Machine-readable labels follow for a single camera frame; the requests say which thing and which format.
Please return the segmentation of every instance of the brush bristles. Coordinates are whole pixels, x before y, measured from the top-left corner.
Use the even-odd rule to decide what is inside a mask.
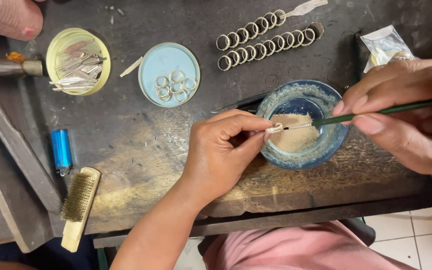
[[[71,176],[72,182],[64,199],[61,219],[64,221],[81,222],[93,190],[95,178],[83,173]]]

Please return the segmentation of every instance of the wooden workbench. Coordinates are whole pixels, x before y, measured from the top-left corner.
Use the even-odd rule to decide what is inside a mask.
[[[41,137],[47,139],[51,130],[67,129],[74,167],[90,166],[102,173],[86,234],[132,228],[177,181],[186,161],[190,127],[211,117],[211,110],[272,91],[296,79],[319,80],[342,94],[345,86],[356,83],[352,43],[354,33],[360,29],[376,30],[393,24],[415,55],[432,58],[432,0],[330,0],[328,5],[307,15],[288,18],[283,26],[265,35],[272,37],[303,29],[311,22],[321,22],[325,27],[324,36],[312,45],[276,53],[226,72],[218,69],[217,60],[223,52],[216,48],[215,40],[220,34],[243,27],[268,11],[289,12],[303,2],[79,0],[38,3],[45,15],[43,32],[29,44],[10,40],[12,51],[44,55],[58,32],[83,28],[103,40],[111,54],[109,80],[93,95],[53,92],[49,78],[35,78],[33,84],[24,86],[32,93],[32,99],[38,101],[33,110],[40,112],[35,125],[39,125]],[[105,9],[112,5],[114,10]],[[117,8],[125,14],[120,15]],[[201,84],[195,97],[176,108],[158,107],[148,101],[139,87],[137,69],[119,77],[140,56],[162,42],[186,46],[201,67]],[[51,156],[49,145],[34,144],[33,148],[40,155]],[[261,156],[256,157],[236,187],[208,205],[202,214],[218,218],[239,216],[244,212],[301,210],[312,213],[313,218],[305,220],[323,221],[347,217],[328,213],[339,213],[338,209],[348,205],[371,205],[378,213],[394,212],[399,209],[397,198],[404,197],[413,198],[405,200],[408,210],[432,206],[430,177],[404,168],[351,127],[334,156],[313,169],[284,170]],[[430,203],[421,204],[416,198],[430,198]],[[334,211],[320,211],[328,208]],[[357,211],[362,208],[354,209],[350,211],[353,216],[366,213]],[[56,217],[52,219],[55,234],[61,234],[62,224]],[[257,227],[257,221],[251,226],[249,220],[235,228]]]

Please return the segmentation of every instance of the green paintbrush handle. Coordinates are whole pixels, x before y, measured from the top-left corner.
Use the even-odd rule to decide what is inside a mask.
[[[432,99],[384,108],[382,110],[377,111],[377,113],[394,114],[394,113],[400,113],[400,112],[429,108],[429,107],[432,107]],[[311,126],[322,126],[328,124],[341,123],[345,121],[351,121],[355,116],[356,114],[352,113],[352,114],[341,115],[341,116],[328,118],[328,119],[316,120],[312,122]]]

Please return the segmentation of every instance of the powder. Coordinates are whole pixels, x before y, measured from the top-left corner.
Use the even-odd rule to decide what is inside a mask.
[[[309,114],[275,114],[271,117],[273,125],[276,123],[283,124],[283,127],[295,126],[300,124],[310,123],[311,116]],[[315,144],[320,136],[318,130],[314,126],[283,130],[271,135],[271,142],[280,150],[286,152],[296,152],[303,150]]]

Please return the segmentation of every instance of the blue lighter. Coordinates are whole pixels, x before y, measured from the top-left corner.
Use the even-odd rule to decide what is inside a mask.
[[[53,141],[54,164],[59,175],[69,174],[71,165],[71,152],[69,151],[68,131],[65,129],[51,131]]]

